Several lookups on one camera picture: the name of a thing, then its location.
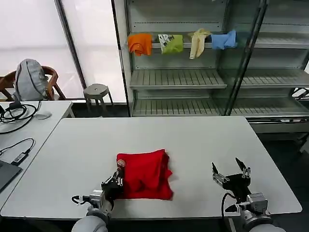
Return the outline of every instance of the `blue towel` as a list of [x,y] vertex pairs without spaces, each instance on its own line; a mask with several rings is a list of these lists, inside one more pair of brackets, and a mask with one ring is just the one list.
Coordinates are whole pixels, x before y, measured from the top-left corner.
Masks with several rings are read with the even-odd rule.
[[226,35],[211,35],[211,45],[213,49],[226,49],[236,47],[236,31],[232,30]]

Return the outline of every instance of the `gray backpack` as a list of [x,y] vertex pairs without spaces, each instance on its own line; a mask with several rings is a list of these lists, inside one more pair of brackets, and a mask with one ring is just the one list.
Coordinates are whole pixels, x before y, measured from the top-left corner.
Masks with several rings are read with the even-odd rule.
[[46,99],[48,77],[42,66],[34,59],[25,59],[17,67],[14,97],[19,101],[41,101]]

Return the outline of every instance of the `usb cable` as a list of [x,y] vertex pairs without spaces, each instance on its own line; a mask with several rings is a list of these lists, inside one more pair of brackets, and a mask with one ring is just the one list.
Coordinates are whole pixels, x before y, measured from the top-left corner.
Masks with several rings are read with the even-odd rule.
[[20,153],[20,155],[17,156],[17,157],[13,160],[13,162],[11,163],[12,165],[15,165],[15,166],[20,165],[20,164],[25,160],[25,158],[27,158],[27,157],[29,156],[29,152],[32,150],[32,148],[33,148],[33,146],[34,146],[35,141],[34,141],[33,138],[24,139],[24,140],[19,141],[18,143],[14,144],[14,145],[12,145],[12,146],[8,146],[8,147],[6,147],[6,148],[0,150],[0,156],[1,156],[5,151],[7,151],[8,149],[10,149],[10,148],[12,148],[12,147],[15,147],[16,145],[18,145],[18,144],[20,144],[20,143],[22,143],[22,142],[24,142],[24,141],[28,141],[28,140],[31,141],[31,146],[30,146],[26,151]]

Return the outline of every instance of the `shelving unit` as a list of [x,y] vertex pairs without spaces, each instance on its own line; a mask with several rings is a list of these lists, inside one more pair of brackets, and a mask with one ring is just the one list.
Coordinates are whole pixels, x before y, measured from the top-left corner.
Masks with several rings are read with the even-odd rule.
[[[295,88],[309,88],[309,1],[114,1],[132,116],[239,115],[254,123],[309,118],[291,96]],[[190,60],[188,34],[200,28],[214,34],[235,29],[238,46],[213,50],[208,39],[202,55]],[[152,35],[151,56],[129,55],[127,36],[135,33]],[[162,55],[158,34],[181,34],[183,52]]]
[[309,118],[309,110],[292,98],[295,88],[309,87],[308,9],[309,1],[269,1],[231,115]]
[[[125,58],[124,67],[129,92],[132,91],[132,116],[213,116],[220,115],[211,94],[227,84],[217,72],[219,51],[205,41],[203,54],[189,59],[189,33],[200,28],[222,33],[228,0],[126,0],[127,32],[152,35],[151,56]],[[158,34],[183,36],[183,52],[161,54]],[[123,37],[122,46],[127,45]]]

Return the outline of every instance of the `white curtain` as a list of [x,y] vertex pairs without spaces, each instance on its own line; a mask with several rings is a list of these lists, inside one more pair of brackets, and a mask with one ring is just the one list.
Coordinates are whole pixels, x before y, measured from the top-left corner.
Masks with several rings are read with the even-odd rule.
[[[126,102],[111,1],[62,1],[87,85],[108,85],[115,102]],[[2,0],[0,22],[0,76],[36,59],[57,71],[67,98],[83,97],[54,0]]]

